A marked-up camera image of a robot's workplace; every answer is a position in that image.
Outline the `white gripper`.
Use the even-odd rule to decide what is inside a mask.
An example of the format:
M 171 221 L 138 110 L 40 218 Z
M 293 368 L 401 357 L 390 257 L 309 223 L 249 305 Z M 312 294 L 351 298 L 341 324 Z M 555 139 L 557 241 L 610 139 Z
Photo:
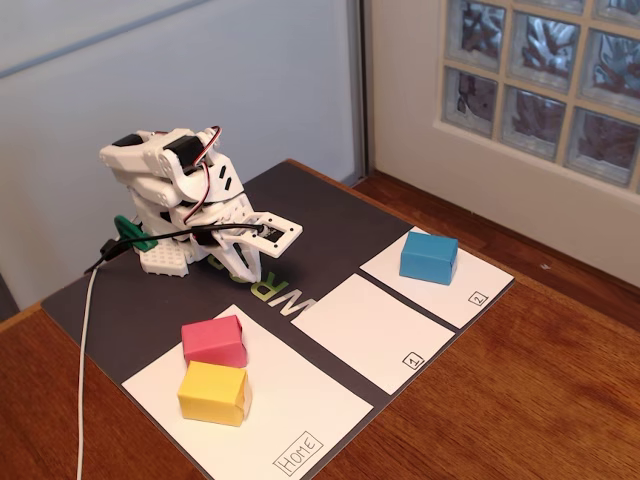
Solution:
M 177 239 L 187 259 L 202 260 L 209 255 L 208 263 L 232 281 L 259 281 L 262 278 L 260 252 L 242 238 L 244 234 L 252 237 L 260 233 L 247 195 L 203 204 L 185 220 L 194 207 L 195 204 L 180 204 L 172 209 L 172 223 L 178 230 L 198 230 Z

